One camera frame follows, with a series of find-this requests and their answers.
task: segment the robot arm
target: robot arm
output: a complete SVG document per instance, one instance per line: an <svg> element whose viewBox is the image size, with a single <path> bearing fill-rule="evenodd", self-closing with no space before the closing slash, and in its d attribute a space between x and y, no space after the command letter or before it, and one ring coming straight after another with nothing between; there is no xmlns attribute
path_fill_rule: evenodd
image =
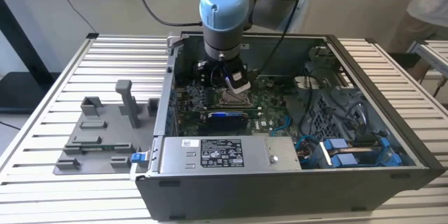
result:
<svg viewBox="0 0 448 224"><path fill-rule="evenodd" d="M251 87L240 60L243 32L252 25L279 29L296 0L200 0L207 62L219 66L234 93Z"/></svg>

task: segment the person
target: person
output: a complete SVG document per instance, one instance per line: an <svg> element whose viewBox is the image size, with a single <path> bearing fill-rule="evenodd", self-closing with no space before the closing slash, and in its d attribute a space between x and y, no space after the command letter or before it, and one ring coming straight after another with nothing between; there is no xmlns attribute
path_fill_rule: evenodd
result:
<svg viewBox="0 0 448 224"><path fill-rule="evenodd" d="M412 0L390 44L390 52L404 53L416 40L448 40L448 0ZM420 59L410 70L420 80L430 64Z"/></svg>

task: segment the metal table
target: metal table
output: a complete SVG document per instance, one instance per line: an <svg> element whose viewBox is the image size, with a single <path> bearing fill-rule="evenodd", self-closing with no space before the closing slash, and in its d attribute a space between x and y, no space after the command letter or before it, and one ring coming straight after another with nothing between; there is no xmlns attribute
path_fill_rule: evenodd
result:
<svg viewBox="0 0 448 224"><path fill-rule="evenodd" d="M380 91L430 150L448 167L448 111L364 39L342 39ZM128 174L52 174L86 96L120 101L115 82L131 79L138 101L160 96L167 38L87 39L27 121L0 164L0 223L156 223ZM447 223L448 173L419 191L398 194L376 211L212 220L210 223Z"/></svg>
<svg viewBox="0 0 448 224"><path fill-rule="evenodd" d="M432 67L448 77L448 41L416 41L408 51L420 55Z"/></svg>

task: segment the gray plastic part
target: gray plastic part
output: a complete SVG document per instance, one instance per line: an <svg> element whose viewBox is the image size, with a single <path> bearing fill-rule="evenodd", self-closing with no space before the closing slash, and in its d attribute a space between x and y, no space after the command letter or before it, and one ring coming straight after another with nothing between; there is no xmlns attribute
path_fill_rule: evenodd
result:
<svg viewBox="0 0 448 224"><path fill-rule="evenodd" d="M150 98L148 101L148 114L150 116L158 115L158 109L159 109L159 98Z"/></svg>
<svg viewBox="0 0 448 224"><path fill-rule="evenodd" d="M74 144L100 144L102 138L100 136L87 136L87 137L75 137L72 140Z"/></svg>
<svg viewBox="0 0 448 224"><path fill-rule="evenodd" d="M140 168L148 169L150 160L146 160L144 162L140 162L138 165L139 165Z"/></svg>
<svg viewBox="0 0 448 224"><path fill-rule="evenodd" d="M78 154L83 154L82 151L82 145L80 144L66 144L63 152L67 155L78 155Z"/></svg>
<svg viewBox="0 0 448 224"><path fill-rule="evenodd" d="M116 153L135 153L135 148L131 143L118 143L118 145L123 146L115 147Z"/></svg>
<svg viewBox="0 0 448 224"><path fill-rule="evenodd" d="M131 168L131 160L128 157L112 157L111 166L114 169Z"/></svg>
<svg viewBox="0 0 448 224"><path fill-rule="evenodd" d="M82 122L80 125L82 129L104 129L107 128L107 123L104 121L98 121L98 122Z"/></svg>
<svg viewBox="0 0 448 224"><path fill-rule="evenodd" d="M98 97L86 97L82 103L82 110L86 116L98 116L96 108L103 107Z"/></svg>
<svg viewBox="0 0 448 224"><path fill-rule="evenodd" d="M122 95L124 109L127 111L130 122L136 129L140 127L140 121L138 117L138 105L131 95L132 82L130 80L119 80L115 86L115 90Z"/></svg>
<svg viewBox="0 0 448 224"><path fill-rule="evenodd" d="M79 162L76 158L60 158L56 162L56 167L60 170L74 170L79 168Z"/></svg>
<svg viewBox="0 0 448 224"><path fill-rule="evenodd" d="M112 168L111 158L118 156L131 157L134 152L148 151L152 145L156 117L150 117L147 104L138 104L140 127L135 129L127 115L120 113L120 104L104 104L96 108L99 116L82 114L72 135L63 149L60 159L75 158L79 162L78 169L60 169L55 167L56 175L71 174L112 174L128 173L130 168ZM104 121L107 128L82 129L86 122Z"/></svg>

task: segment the power supply label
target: power supply label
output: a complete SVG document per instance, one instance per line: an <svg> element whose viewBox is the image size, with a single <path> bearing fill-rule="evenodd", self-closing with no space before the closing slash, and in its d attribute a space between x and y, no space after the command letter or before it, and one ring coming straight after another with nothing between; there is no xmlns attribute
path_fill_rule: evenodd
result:
<svg viewBox="0 0 448 224"><path fill-rule="evenodd" d="M242 139L202 139L202 166L244 167Z"/></svg>

